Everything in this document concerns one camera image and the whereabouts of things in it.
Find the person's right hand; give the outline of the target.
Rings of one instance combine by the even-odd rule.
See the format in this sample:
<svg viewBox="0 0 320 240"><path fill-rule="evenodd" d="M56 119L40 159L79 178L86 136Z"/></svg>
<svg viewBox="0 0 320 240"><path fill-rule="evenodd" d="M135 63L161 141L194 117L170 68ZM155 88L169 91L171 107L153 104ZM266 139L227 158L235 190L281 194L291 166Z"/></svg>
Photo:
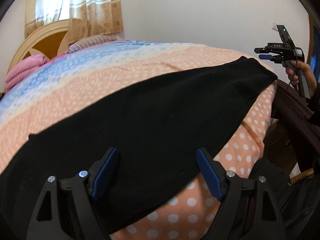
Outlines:
<svg viewBox="0 0 320 240"><path fill-rule="evenodd" d="M304 72L306 81L308 83L309 94L312 97L317 89L317 81L310 66L307 63L299 60L298 61L291 60L291 63L294 66L296 66L296 68ZM293 86L298 85L298 76L295 74L295 72L287 66L286 62L282 62L282 66L285 68L285 73L287 74L289 80L291 81L291 84Z"/></svg>

